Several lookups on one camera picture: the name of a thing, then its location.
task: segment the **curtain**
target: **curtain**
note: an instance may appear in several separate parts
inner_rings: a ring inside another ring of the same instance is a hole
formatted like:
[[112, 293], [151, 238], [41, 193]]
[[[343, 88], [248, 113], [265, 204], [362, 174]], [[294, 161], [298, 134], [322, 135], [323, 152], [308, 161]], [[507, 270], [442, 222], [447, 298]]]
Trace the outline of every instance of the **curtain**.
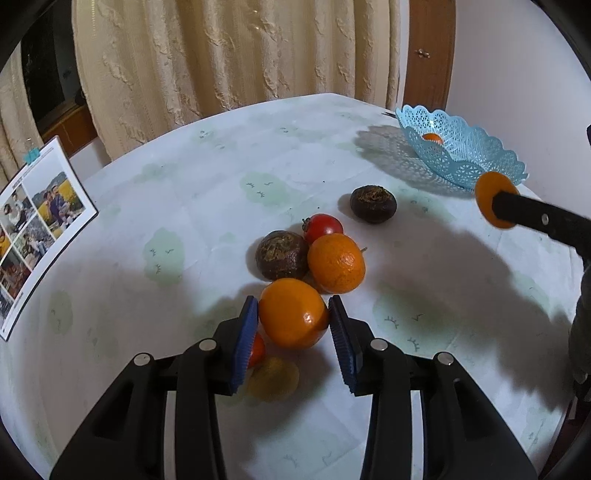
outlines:
[[23, 156], [33, 146], [43, 141], [29, 106], [18, 44], [0, 72], [0, 188], [24, 165]]
[[266, 100], [393, 108], [399, 0], [74, 0], [82, 88], [109, 156]]

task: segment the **mandarin orange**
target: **mandarin orange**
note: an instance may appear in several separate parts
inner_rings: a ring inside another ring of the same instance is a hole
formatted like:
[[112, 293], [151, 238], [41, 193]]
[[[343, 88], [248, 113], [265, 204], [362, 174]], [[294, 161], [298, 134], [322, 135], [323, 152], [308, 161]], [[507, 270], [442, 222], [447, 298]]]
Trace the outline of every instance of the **mandarin orange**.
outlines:
[[474, 194], [476, 195], [476, 203], [480, 212], [488, 220], [491, 225], [497, 228], [512, 228], [514, 223], [501, 220], [495, 215], [492, 210], [492, 199], [499, 192], [508, 192], [519, 195], [519, 191], [513, 185], [509, 178], [497, 171], [487, 171], [480, 175], [474, 187]]
[[321, 236], [308, 250], [308, 266], [319, 287], [347, 293], [365, 277], [365, 260], [357, 244], [342, 233]]
[[437, 134], [424, 134], [423, 138], [425, 140], [431, 140], [432, 142], [437, 142], [440, 145], [443, 145], [443, 139]]
[[320, 294], [295, 278], [275, 280], [262, 291], [259, 318], [268, 337], [278, 346], [308, 348], [324, 335], [329, 315]]

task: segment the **fruit basket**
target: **fruit basket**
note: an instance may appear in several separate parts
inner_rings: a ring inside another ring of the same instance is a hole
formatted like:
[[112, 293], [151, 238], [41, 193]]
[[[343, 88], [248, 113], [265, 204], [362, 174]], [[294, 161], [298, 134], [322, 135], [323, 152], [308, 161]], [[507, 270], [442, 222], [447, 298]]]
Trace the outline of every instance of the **fruit basket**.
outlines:
[[[505, 150], [497, 137], [481, 127], [470, 127], [460, 116], [449, 116], [442, 110], [429, 112], [422, 105], [404, 105], [396, 109], [400, 127], [408, 143], [423, 163], [440, 177], [459, 187], [473, 190], [480, 175], [498, 171], [519, 185], [528, 174], [525, 164], [512, 150]], [[424, 134], [435, 133], [443, 145], [425, 140]]]

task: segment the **photograph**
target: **photograph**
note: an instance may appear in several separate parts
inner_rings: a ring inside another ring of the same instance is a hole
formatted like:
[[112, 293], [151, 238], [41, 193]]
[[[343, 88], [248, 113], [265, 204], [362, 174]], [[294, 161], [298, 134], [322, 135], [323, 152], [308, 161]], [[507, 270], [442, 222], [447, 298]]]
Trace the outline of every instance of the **photograph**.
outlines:
[[6, 320], [8, 312], [10, 312], [13, 303], [14, 301], [12, 298], [10, 298], [10, 295], [7, 293], [7, 291], [3, 288], [0, 288], [0, 327], [2, 327], [4, 324], [4, 320]]
[[3, 228], [0, 228], [0, 258], [2, 258], [6, 252], [10, 250], [11, 246], [12, 244], [10, 243], [8, 235]]
[[22, 183], [39, 215], [56, 238], [84, 212], [84, 205], [56, 158], [44, 159]]
[[14, 246], [32, 270], [54, 242], [55, 240], [47, 230], [47, 227], [36, 215], [14, 241]]
[[33, 215], [35, 215], [35, 209], [21, 186], [12, 192], [2, 206], [0, 223], [10, 238], [14, 239]]
[[14, 247], [11, 248], [0, 265], [0, 283], [13, 299], [17, 298], [30, 274], [31, 271], [18, 256]]

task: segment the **red tomato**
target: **red tomato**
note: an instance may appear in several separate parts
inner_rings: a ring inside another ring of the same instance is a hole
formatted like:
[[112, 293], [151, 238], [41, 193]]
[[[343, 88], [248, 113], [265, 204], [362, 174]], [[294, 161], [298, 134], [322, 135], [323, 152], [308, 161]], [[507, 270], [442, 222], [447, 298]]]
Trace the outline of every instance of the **red tomato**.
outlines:
[[251, 357], [248, 360], [247, 368], [252, 368], [260, 364], [265, 359], [266, 354], [267, 349], [265, 348], [265, 342], [263, 341], [262, 336], [257, 332], [255, 335], [255, 342], [252, 344]]
[[310, 245], [323, 235], [343, 233], [343, 226], [340, 222], [335, 217], [325, 213], [317, 213], [307, 218], [301, 228], [304, 231], [304, 239]]

